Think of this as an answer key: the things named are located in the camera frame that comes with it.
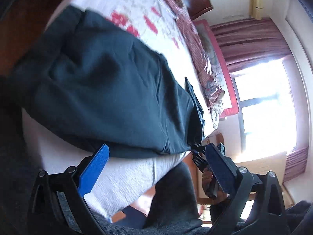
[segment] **bedspread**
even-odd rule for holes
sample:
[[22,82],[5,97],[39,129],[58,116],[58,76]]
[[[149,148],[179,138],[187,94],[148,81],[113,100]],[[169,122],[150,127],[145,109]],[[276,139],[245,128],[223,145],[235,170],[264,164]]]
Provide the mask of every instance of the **bedspread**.
[[[179,85],[184,88],[187,77],[193,86],[204,110],[204,134],[209,135],[214,130],[198,72],[193,66],[192,52],[186,44],[188,33],[178,27],[179,17],[177,19],[165,0],[70,0],[70,4],[81,10],[90,9],[100,13],[115,25],[134,34],[152,50],[163,54]],[[206,69],[210,70],[210,64],[206,63]]]

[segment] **person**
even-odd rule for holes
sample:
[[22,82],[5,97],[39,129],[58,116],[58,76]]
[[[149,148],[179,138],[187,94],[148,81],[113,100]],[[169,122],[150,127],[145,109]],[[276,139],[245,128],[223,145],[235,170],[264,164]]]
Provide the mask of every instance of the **person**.
[[[0,94],[0,234],[28,234],[27,211],[29,197],[36,176],[40,171],[26,152],[22,134],[21,109]],[[212,173],[207,169],[202,175],[202,187],[212,180]],[[211,217],[214,222],[227,206],[227,194],[218,192],[216,200],[211,200]],[[75,223],[70,218],[70,210],[65,200],[60,199],[62,210],[68,224]],[[288,224],[291,230],[301,222],[310,204],[301,202],[289,210]],[[104,217],[95,215],[107,235],[111,234],[188,234],[205,235],[209,227],[202,227],[199,220],[197,199],[189,168],[181,162],[170,170],[157,184],[151,209],[141,230],[120,227],[109,223]]]

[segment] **sunlight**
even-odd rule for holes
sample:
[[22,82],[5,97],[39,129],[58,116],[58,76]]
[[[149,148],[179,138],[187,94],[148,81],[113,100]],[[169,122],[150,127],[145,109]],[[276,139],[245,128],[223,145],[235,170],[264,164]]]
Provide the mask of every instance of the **sunlight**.
[[235,77],[240,102],[249,103],[242,107],[244,155],[258,159],[292,151],[297,141],[295,109],[283,63],[259,64],[240,74]]

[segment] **red curtain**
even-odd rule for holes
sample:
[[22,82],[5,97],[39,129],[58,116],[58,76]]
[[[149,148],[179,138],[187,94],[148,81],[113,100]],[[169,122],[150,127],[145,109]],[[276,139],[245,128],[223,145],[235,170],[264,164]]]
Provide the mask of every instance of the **red curtain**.
[[270,18],[233,21],[211,29],[229,72],[291,55],[284,37]]
[[287,155],[283,182],[294,179],[306,170],[309,147],[297,149]]

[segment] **screw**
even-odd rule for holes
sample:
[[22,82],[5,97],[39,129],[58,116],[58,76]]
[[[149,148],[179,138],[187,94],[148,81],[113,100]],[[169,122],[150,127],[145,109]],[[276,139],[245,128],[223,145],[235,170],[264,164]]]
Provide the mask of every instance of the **screw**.
[[44,177],[46,175],[46,171],[42,170],[39,172],[39,177]]
[[75,166],[70,166],[67,168],[67,172],[68,173],[73,173],[74,171],[76,171],[76,167]]
[[245,167],[240,167],[239,168],[239,171],[242,173],[242,174],[245,174],[248,172],[248,170],[245,168]]
[[276,176],[275,172],[273,172],[273,171],[270,171],[270,172],[269,172],[269,175],[270,175],[272,178],[274,178],[274,177]]

